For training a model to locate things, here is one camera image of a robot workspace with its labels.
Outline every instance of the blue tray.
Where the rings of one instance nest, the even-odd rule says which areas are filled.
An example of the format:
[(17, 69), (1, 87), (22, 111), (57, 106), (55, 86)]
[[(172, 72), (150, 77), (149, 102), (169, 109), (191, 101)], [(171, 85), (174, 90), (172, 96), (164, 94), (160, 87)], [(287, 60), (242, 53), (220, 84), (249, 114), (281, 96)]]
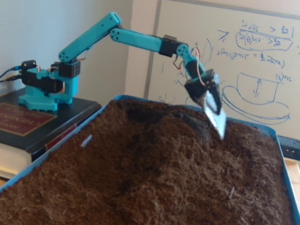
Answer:
[[(115, 97), (114, 100), (122, 101), (122, 100), (126, 100), (126, 99), (136, 99), (136, 100), (140, 100), (140, 101), (144, 101), (144, 102), (150, 102), (149, 100), (146, 100), (146, 99), (143, 99), (143, 98), (136, 98), (136, 97), (126, 96), (126, 95), (117, 96), (117, 97)], [(201, 108), (194, 107), (194, 106), (186, 106), (186, 105), (184, 105), (184, 107), (187, 107), (189, 109), (192, 109), (192, 110), (195, 110), (195, 111), (199, 111), (199, 112), (202, 111)], [(105, 109), (106, 109), (106, 106), (102, 107), (99, 111), (97, 111), (96, 113), (94, 113), (90, 118), (88, 118), (84, 123), (82, 123), (76, 130), (74, 130), (73, 132), (71, 132), (68, 136), (66, 136), (59, 143), (57, 143), (57, 145), (55, 145), (53, 148), (51, 148), (50, 150), (48, 150), (41, 157), (39, 157), (37, 160), (35, 160), (34, 162), (32, 162), (27, 168), (25, 168), (22, 172), (20, 172), (19, 174), (17, 174), (14, 178), (12, 178), (11, 180), (9, 180), (5, 185), (3, 185), (0, 188), (0, 193), (3, 192), (8, 187), (13, 186), (20, 179), (26, 177), (36, 167), (41, 166), (41, 164), (48, 158), (48, 156), (49, 156), (49, 154), (51, 152), (54, 152), (57, 149), (59, 149), (69, 138), (71, 138), (73, 135), (75, 135), (79, 131), (81, 131), (81, 129), (83, 127), (85, 127), (87, 124), (89, 124), (89, 122), (91, 122), (94, 118), (96, 118), (99, 114), (101, 114)], [(255, 124), (255, 123), (246, 122), (246, 121), (242, 121), (242, 120), (236, 120), (236, 119), (232, 119), (232, 118), (227, 118), (227, 119), (231, 120), (231, 121), (238, 122), (238, 123), (247, 124), (247, 125), (252, 126), (252, 127), (256, 127), (256, 128), (258, 128), (258, 130), (261, 132), (262, 135), (269, 136), (269, 137), (273, 138), (276, 141), (276, 143), (278, 145), (278, 148), (280, 150), (281, 156), (282, 156), (283, 164), (284, 164), (284, 178), (285, 178), (285, 183), (286, 183), (286, 186), (287, 186), (287, 189), (288, 189), (288, 194), (289, 194), (289, 197), (290, 197), (290, 201), (292, 203), (293, 212), (294, 212), (294, 218), (295, 218), (295, 221), (296, 221), (296, 225), (300, 225), (300, 211), (299, 211), (299, 208), (298, 208), (298, 205), (297, 205), (295, 193), (294, 193), (294, 190), (293, 190), (293, 187), (292, 187), (292, 183), (291, 183), (291, 179), (289, 177), (288, 170), (287, 170), (287, 167), (286, 167), (286, 164), (285, 164), (284, 156), (283, 156), (281, 148), (280, 148), (280, 144), (279, 144), (279, 140), (278, 140), (278, 136), (277, 136), (276, 131), (274, 129), (270, 128), (270, 127), (267, 127), (267, 126), (264, 126), (264, 125), (260, 125), (260, 124)]]

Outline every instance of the black cable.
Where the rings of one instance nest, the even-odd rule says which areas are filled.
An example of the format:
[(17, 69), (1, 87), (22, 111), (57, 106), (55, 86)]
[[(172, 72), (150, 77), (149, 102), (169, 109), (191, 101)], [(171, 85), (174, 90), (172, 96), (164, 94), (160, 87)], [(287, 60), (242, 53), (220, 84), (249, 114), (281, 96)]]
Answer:
[(22, 75), (15, 75), (15, 76), (11, 76), (7, 79), (4, 79), (4, 80), (0, 80), (0, 82), (6, 82), (6, 81), (15, 81), (17, 79), (21, 79), (22, 78)]
[(0, 75), (0, 79), (1, 79), (5, 74), (7, 74), (8, 72), (10, 72), (10, 71), (17, 71), (17, 70), (20, 70), (20, 69), (21, 69), (21, 66), (11, 67), (10, 69), (6, 70), (3, 74)]

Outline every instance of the desk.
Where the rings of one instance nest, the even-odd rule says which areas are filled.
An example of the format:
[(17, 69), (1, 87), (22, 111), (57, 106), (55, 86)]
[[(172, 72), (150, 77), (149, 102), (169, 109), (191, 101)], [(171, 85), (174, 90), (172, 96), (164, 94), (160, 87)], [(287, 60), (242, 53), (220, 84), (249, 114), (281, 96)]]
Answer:
[(0, 180), (0, 187), (1, 187), (2, 185), (4, 185), (5, 183), (6, 183), (6, 181)]
[(294, 188), (297, 203), (300, 206), (300, 169), (297, 164), (297, 161), (285, 159), (285, 163), (287, 166), (287, 170), (289, 172), (291, 181), (292, 181), (292, 187)]

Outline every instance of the diagram drawing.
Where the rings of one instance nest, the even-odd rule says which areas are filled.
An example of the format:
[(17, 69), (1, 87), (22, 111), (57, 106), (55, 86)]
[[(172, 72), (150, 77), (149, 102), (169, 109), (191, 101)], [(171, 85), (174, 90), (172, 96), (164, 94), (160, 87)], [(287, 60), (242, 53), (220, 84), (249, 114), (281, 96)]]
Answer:
[(231, 110), (265, 125), (276, 125), (290, 119), (289, 107), (276, 101), (281, 81), (266, 80), (239, 73), (236, 86), (225, 86), (222, 101)]

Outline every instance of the tray rim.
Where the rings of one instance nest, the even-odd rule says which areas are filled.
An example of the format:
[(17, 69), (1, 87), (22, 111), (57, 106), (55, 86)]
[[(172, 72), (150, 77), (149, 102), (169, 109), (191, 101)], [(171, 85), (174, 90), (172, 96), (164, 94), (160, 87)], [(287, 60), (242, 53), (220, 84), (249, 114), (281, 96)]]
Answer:
[[(127, 99), (135, 99), (135, 100), (143, 101), (143, 102), (155, 102), (155, 103), (158, 102), (158, 101), (148, 100), (148, 99), (144, 99), (144, 98), (140, 98), (140, 97), (133, 97), (133, 96), (130, 96), (130, 95), (117, 95), (114, 99), (112, 99), (112, 101), (123, 101), (123, 100), (127, 100)], [(2, 187), (0, 187), (0, 194), (2, 192), (6, 191), (9, 187), (16, 184), (17, 182), (20, 182), (22, 178), (29, 175), (34, 169), (41, 166), (42, 163), (49, 157), (49, 155), (52, 152), (60, 149), (61, 146), (67, 140), (69, 140), (71, 137), (73, 137), (74, 135), (79, 133), (85, 126), (87, 126), (97, 116), (102, 114), (105, 111), (105, 109), (107, 108), (107, 106), (108, 106), (108, 104), (104, 105), (102, 108), (100, 108), (98, 111), (96, 111), (93, 115), (91, 115), (88, 119), (86, 119), (85, 122), (83, 122), (81, 125), (79, 125), (75, 130), (73, 130), (70, 134), (68, 134), (62, 140), (60, 140), (55, 146), (50, 148), (47, 152), (45, 152), (38, 159), (33, 161), (30, 165), (28, 165), (26, 168), (24, 168), (20, 173), (18, 173), (16, 176), (14, 176), (12, 179), (10, 179), (7, 183), (5, 183)], [(196, 106), (191, 106), (191, 105), (175, 105), (175, 106), (183, 106), (185, 108), (189, 108), (189, 109), (197, 111), (197, 112), (202, 112), (202, 109), (200, 107), (196, 107)], [(291, 177), (290, 177), (290, 175), (288, 173), (288, 170), (287, 170), (287, 166), (286, 166), (286, 163), (285, 163), (285, 159), (284, 159), (284, 156), (283, 156), (283, 153), (282, 153), (282, 149), (281, 149), (279, 139), (278, 139), (278, 135), (277, 135), (276, 131), (273, 128), (268, 127), (266, 125), (262, 125), (262, 124), (256, 124), (256, 123), (252, 123), (252, 122), (248, 122), (248, 121), (244, 121), (244, 120), (238, 120), (238, 119), (234, 119), (234, 118), (231, 118), (231, 117), (227, 117), (227, 119), (231, 120), (231, 121), (235, 121), (237, 123), (242, 123), (242, 124), (246, 124), (246, 125), (249, 125), (249, 126), (252, 126), (252, 127), (256, 127), (256, 128), (259, 129), (259, 131), (263, 135), (268, 135), (268, 136), (272, 137), (273, 140), (277, 143), (277, 145), (279, 147), (279, 150), (280, 150), (281, 158), (282, 158), (282, 161), (283, 161), (283, 170), (284, 170), (283, 172), (284, 172), (285, 184), (287, 185), (288, 195), (289, 195), (290, 201), (292, 203), (292, 209), (293, 209), (293, 212), (294, 212), (294, 219), (295, 219), (296, 225), (300, 225), (299, 206), (297, 204), (295, 191), (294, 191), (294, 188), (293, 188), (293, 185), (292, 185), (292, 182), (291, 182)]]

